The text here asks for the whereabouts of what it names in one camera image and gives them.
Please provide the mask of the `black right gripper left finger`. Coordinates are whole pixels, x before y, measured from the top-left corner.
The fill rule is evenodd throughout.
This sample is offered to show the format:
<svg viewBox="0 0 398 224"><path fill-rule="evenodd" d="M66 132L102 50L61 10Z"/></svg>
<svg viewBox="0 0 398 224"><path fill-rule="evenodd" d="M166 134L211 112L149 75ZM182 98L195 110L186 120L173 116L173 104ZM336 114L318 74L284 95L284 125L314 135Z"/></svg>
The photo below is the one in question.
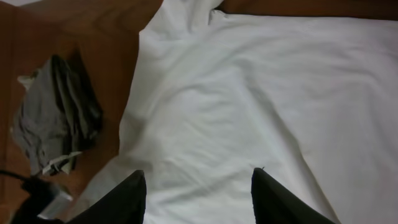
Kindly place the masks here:
<svg viewBox="0 0 398 224"><path fill-rule="evenodd" d="M144 171L137 170L68 224L143 224L146 194Z"/></svg>

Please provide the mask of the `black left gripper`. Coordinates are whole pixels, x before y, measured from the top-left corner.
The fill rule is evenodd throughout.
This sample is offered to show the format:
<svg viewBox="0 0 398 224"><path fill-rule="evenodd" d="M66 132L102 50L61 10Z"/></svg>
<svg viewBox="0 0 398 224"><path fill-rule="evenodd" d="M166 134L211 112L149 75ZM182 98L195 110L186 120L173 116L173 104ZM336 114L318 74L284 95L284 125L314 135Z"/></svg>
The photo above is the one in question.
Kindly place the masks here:
<svg viewBox="0 0 398 224"><path fill-rule="evenodd" d="M11 224L64 224L58 216L73 201L65 187L36 177L24 177L21 188L29 197L12 216Z"/></svg>

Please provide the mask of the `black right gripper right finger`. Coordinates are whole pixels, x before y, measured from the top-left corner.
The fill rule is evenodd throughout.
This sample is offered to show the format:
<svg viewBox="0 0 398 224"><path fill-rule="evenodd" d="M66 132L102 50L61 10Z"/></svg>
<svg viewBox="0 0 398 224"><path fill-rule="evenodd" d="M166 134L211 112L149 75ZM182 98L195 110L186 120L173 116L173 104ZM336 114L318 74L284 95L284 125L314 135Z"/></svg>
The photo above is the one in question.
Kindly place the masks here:
<svg viewBox="0 0 398 224"><path fill-rule="evenodd" d="M254 169L251 182L256 224L334 224L263 169Z"/></svg>

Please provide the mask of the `white printed t-shirt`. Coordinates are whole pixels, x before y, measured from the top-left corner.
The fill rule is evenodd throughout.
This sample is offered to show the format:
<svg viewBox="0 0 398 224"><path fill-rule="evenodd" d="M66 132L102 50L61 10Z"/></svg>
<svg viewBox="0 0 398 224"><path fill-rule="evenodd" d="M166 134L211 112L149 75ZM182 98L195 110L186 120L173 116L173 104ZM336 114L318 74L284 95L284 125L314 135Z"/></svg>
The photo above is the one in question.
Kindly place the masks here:
<svg viewBox="0 0 398 224"><path fill-rule="evenodd" d="M396 223L397 22L164 1L119 138L72 217L143 170L146 223L254 223L259 167L330 220Z"/></svg>

